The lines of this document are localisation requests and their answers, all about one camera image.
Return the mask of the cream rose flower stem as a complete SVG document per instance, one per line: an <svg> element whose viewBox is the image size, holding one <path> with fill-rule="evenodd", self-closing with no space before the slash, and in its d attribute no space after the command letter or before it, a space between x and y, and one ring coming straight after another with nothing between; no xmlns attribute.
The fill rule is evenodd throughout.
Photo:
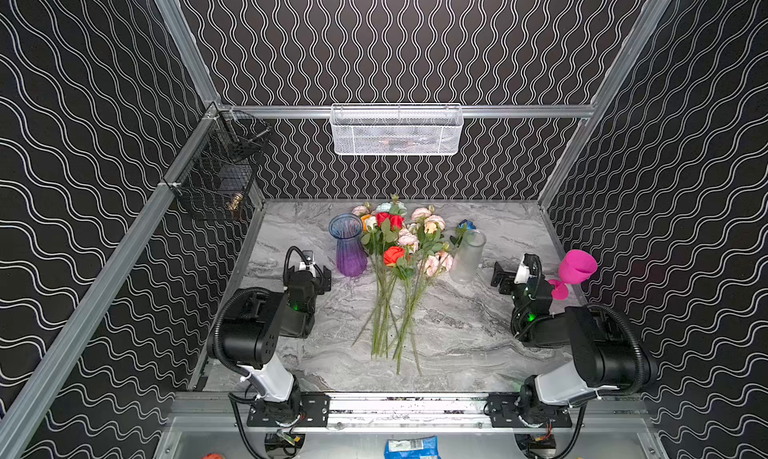
<svg viewBox="0 0 768 459"><path fill-rule="evenodd" d="M416 239L416 245L412 246L412 257L416 263L447 248L445 229L445 220L435 212L432 206L419 207L412 212L407 231Z"/></svg>

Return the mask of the pink double flower stem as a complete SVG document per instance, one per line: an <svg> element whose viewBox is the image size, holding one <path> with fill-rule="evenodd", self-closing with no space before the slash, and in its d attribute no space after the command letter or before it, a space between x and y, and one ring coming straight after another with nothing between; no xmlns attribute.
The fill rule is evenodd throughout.
<svg viewBox="0 0 768 459"><path fill-rule="evenodd" d="M453 255L448 250L443 250L421 262L416 263L412 258L407 260L405 265L398 266L399 279L403 284L405 297L401 325L393 353L397 370L401 368L402 356L407 343L415 342L413 333L415 314L421 305L423 296L441 276L452 268L453 259Z"/></svg>

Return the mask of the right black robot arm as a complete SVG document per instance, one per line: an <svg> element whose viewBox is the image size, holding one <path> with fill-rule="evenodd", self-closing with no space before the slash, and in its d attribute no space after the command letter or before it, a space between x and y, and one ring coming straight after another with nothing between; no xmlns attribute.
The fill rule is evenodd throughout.
<svg viewBox="0 0 768 459"><path fill-rule="evenodd" d="M552 313L553 302L566 299L569 286L597 270L596 259L581 250L566 254L555 279L545 276L535 254L525 254L515 272L494 266L491 286L513 301L513 337L534 349L569 347L571 358L528 377L516 393L489 394L484 412L493 427L568 427L569 408L631 396L657 380L655 358L623 313L602 304Z"/></svg>

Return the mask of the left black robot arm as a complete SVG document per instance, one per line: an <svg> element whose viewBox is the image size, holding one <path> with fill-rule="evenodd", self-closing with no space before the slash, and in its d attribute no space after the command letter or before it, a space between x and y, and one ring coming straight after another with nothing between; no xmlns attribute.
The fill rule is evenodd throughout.
<svg viewBox="0 0 768 459"><path fill-rule="evenodd" d="M208 356L255 390L251 397L228 395L238 427L324 427L328 423L330 397L303 392L275 351L288 312L301 319L299 336L308 336L316 298L331 290L332 273L326 267L291 267L283 279L282 292L263 287L236 291L221 306L207 340ZM249 408L246 422L239 411L241 406Z"/></svg>

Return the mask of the pink peony flower stem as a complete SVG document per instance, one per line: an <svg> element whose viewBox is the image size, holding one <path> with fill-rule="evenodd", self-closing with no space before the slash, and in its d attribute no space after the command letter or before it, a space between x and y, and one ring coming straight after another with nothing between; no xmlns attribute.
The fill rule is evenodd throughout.
<svg viewBox="0 0 768 459"><path fill-rule="evenodd" d="M392 356L397 364L397 373L401 372L402 357L410 340L416 308L429 284L427 263L441 250L441 238L442 232L434 225L415 224L398 234L398 246L404 250L404 256L396 260L395 274L403 284L405 301Z"/></svg>

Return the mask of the blue rose flower stem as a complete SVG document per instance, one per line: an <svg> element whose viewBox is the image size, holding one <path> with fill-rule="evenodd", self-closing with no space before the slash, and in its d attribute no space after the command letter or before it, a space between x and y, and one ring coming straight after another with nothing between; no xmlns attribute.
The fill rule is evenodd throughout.
<svg viewBox="0 0 768 459"><path fill-rule="evenodd" d="M464 235L468 231L475 230L476 226L471 220L464 219L462 220L455 228L455 233L449 238L451 244L455 247L459 247Z"/></svg>

